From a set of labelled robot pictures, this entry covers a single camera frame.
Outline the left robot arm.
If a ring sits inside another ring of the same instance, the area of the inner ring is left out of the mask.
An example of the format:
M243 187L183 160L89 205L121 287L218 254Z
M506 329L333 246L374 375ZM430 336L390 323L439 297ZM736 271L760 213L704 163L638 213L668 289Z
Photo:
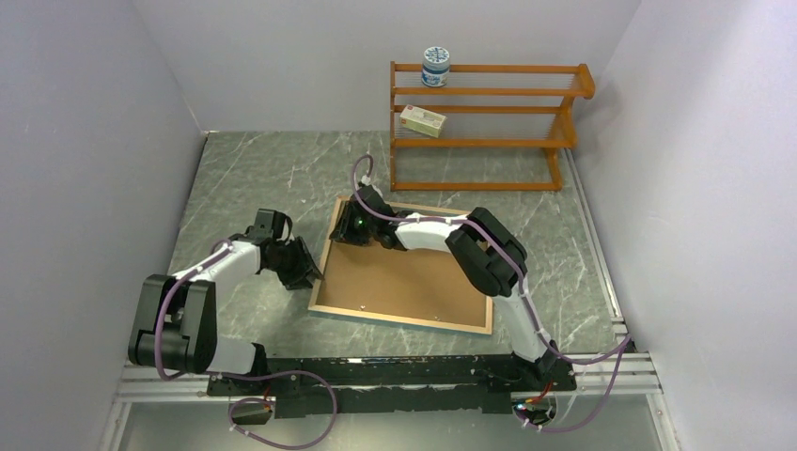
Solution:
M218 241L211 253L173 274L143 282L128 344L128 359L156 369L160 378L184 374L231 375L247 395L269 381L262 345L222 337L217 307L250 276L273 272L287 290L312 288L322 273L292 221L278 210L260 209L243 233Z

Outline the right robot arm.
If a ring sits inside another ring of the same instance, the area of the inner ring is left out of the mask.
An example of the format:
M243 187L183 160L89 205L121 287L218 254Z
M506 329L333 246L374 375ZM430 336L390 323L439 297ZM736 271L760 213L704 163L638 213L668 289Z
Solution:
M370 185L347 200L329 235L331 241L364 246L377 242L387 250L441 251L458 263L468 282L492 299L510 333L517 378L538 390L554 374L557 347L544 331L530 299L527 251L487 209L455 216L396 210Z

